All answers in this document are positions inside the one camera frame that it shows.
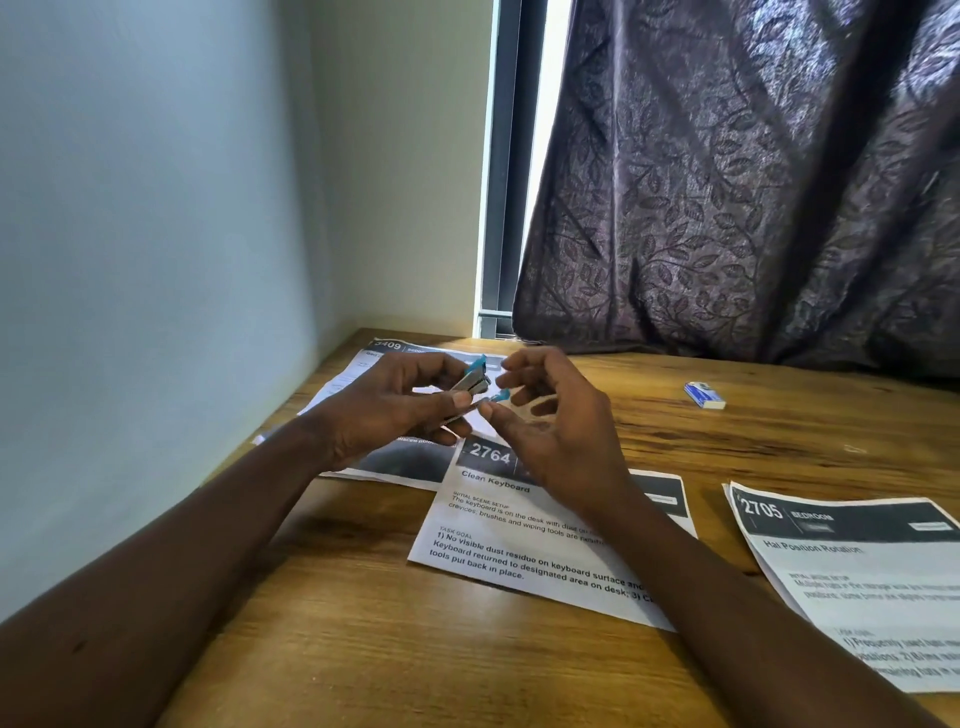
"wooden desk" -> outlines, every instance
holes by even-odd
[[[474,352],[517,346],[358,331],[264,426],[294,416],[374,335]],[[576,362],[610,395],[630,465],[681,475],[701,539],[754,578],[756,562],[720,489],[730,479],[797,496],[923,495],[960,516],[956,395],[670,356]],[[684,383],[700,379],[726,410],[687,398]],[[314,481],[160,725],[730,724],[673,634],[408,565],[432,498],[396,485]],[[960,726],[960,695],[920,700]]]

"forearm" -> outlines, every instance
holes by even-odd
[[[762,728],[942,726],[665,516],[636,488],[588,521],[735,710]]]
[[[296,423],[0,625],[0,720],[151,723],[238,576],[323,470]]]

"number 2705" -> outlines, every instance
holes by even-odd
[[[744,513],[754,516],[769,516],[772,519],[783,518],[783,513],[781,513],[780,509],[773,503],[758,503],[755,500],[747,500],[746,498],[741,498],[740,502],[743,503]]]

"finger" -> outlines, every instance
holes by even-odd
[[[521,349],[507,357],[503,367],[509,371],[497,378],[496,383],[500,387],[513,387],[513,379],[518,375],[516,378],[520,382],[545,382],[562,397],[564,393],[575,396],[578,390],[593,388],[566,354],[555,347]]]
[[[529,404],[533,400],[538,400],[541,397],[550,397],[553,394],[556,393],[545,382],[542,384],[528,384],[516,390],[510,397],[510,401],[515,406],[522,407],[524,404]]]
[[[505,372],[496,378],[496,385],[500,389],[514,387],[537,387],[544,391],[553,392],[553,387],[547,381],[543,367],[524,367],[512,372]]]
[[[431,440],[438,445],[457,444],[457,436],[450,432],[450,430],[443,429],[442,427],[440,429],[435,429],[433,432],[426,432],[420,437],[422,437],[424,440]]]
[[[478,411],[522,460],[527,451],[530,437],[537,430],[523,422],[516,412],[496,402],[485,401],[480,405]]]
[[[430,385],[449,389],[467,370],[467,364],[444,352],[399,353],[394,358],[401,390]]]
[[[538,402],[530,408],[530,414],[534,417],[544,417],[545,415],[553,415],[557,413],[557,406],[560,402],[556,397],[553,397],[549,400],[544,400]]]
[[[457,437],[469,437],[470,433],[473,431],[473,427],[470,426],[470,423],[467,422],[464,418],[458,417],[453,422],[449,422],[444,425],[449,430],[453,431]]]
[[[444,420],[463,414],[470,407],[470,392],[437,392],[419,397],[403,397],[407,426],[430,431],[440,427]]]

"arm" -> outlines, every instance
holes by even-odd
[[[527,423],[480,412],[534,478],[634,571],[737,713],[759,728],[934,728],[943,723],[689,536],[630,482],[610,401],[561,352],[504,361],[514,404],[545,395]]]
[[[385,354],[342,392],[0,625],[0,724],[149,725],[254,554],[315,475],[396,437],[456,442],[470,403],[445,354]],[[448,425],[469,433],[463,420]]]

